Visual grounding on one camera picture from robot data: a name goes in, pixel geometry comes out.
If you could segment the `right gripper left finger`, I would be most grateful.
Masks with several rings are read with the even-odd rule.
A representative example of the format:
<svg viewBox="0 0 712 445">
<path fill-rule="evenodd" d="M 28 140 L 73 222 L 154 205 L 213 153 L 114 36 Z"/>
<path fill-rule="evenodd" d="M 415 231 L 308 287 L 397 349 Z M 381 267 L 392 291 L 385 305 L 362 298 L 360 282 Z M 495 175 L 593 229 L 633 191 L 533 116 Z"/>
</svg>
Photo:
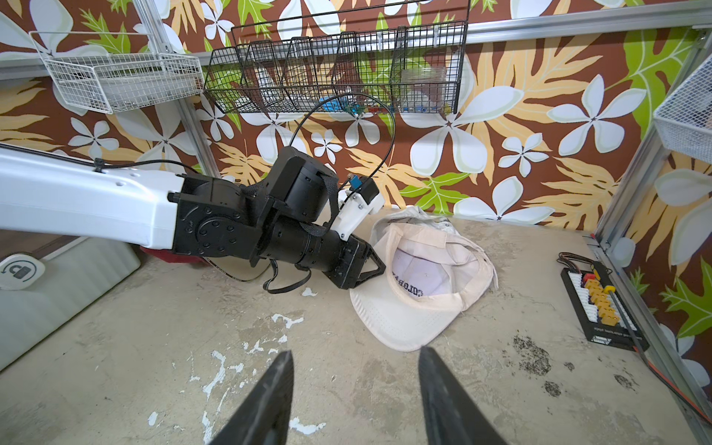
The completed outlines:
<svg viewBox="0 0 712 445">
<path fill-rule="evenodd" d="M 290 350 L 280 352 L 210 445 L 285 445 L 294 389 Z"/>
</svg>

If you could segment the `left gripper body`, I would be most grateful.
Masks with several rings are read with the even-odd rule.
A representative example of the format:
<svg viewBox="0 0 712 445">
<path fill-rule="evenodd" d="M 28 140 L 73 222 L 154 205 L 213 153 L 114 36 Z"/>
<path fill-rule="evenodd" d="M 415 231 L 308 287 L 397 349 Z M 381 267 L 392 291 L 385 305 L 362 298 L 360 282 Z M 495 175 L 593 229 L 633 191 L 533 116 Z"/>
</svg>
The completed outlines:
<svg viewBox="0 0 712 445">
<path fill-rule="evenodd" d="M 339 289 L 354 289 L 372 278 L 372 272 L 363 272 L 371 259 L 372 247 L 363 239 L 351 235 L 342 243 L 336 266 L 326 276 Z"/>
</svg>

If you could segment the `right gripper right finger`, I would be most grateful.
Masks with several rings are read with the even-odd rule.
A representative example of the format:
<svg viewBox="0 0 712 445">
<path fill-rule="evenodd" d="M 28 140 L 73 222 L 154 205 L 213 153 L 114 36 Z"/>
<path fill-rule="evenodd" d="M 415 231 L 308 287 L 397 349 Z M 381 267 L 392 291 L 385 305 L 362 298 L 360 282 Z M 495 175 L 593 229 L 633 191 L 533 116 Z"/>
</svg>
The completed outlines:
<svg viewBox="0 0 712 445">
<path fill-rule="evenodd" d="M 420 349 L 418 372 L 430 445 L 506 445 L 433 348 Z"/>
</svg>

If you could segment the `maroon baseball cap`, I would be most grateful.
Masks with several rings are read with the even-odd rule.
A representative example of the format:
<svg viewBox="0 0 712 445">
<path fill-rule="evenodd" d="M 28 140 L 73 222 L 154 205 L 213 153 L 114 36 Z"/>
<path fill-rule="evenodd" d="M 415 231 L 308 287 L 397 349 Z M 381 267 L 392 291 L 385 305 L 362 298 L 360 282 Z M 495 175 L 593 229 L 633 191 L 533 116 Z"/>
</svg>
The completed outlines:
<svg viewBox="0 0 712 445">
<path fill-rule="evenodd" d="M 146 255 L 157 258 L 165 263 L 175 264 L 200 264 L 205 265 L 208 262 L 202 257 L 181 255 L 171 252 L 170 250 L 152 250 L 151 248 L 140 247 L 140 250 Z"/>
</svg>

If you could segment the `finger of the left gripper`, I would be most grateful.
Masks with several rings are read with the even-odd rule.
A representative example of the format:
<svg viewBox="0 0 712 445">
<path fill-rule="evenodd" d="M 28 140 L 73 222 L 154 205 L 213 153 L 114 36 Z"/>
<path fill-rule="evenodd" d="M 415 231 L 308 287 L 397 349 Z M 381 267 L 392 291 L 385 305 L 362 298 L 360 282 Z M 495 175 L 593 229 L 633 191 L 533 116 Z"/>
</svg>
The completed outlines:
<svg viewBox="0 0 712 445">
<path fill-rule="evenodd" d="M 355 286 L 359 287 L 386 272 L 386 265 L 372 247 L 366 247 L 363 253 L 359 274 Z"/>
</svg>

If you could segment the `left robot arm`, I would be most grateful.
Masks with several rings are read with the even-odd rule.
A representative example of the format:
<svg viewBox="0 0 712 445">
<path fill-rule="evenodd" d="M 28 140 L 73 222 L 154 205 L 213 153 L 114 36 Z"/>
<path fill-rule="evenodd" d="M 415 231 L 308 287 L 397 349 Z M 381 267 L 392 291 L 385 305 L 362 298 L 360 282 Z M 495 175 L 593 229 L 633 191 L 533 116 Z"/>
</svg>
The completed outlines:
<svg viewBox="0 0 712 445">
<path fill-rule="evenodd" d="M 1 148 L 5 230 L 98 237 L 202 258 L 235 257 L 272 268 L 319 271 L 339 289 L 382 276 L 386 267 L 354 231 L 380 210 L 363 179 L 341 200 L 337 176 L 288 146 L 267 176 L 239 185 L 202 174 L 110 165 L 19 146 Z"/>
</svg>

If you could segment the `cream pink baseball cap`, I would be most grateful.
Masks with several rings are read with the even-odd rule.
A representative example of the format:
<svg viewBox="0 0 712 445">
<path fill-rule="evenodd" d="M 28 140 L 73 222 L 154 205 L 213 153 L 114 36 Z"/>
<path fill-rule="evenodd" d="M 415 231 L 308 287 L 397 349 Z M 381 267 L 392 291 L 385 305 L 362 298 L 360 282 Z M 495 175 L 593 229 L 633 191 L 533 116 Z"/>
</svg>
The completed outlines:
<svg viewBox="0 0 712 445">
<path fill-rule="evenodd" d="M 461 235 L 397 222 L 375 244 L 382 276 L 350 291 L 354 310 L 385 346 L 414 352 L 498 287 L 485 251 Z"/>
</svg>

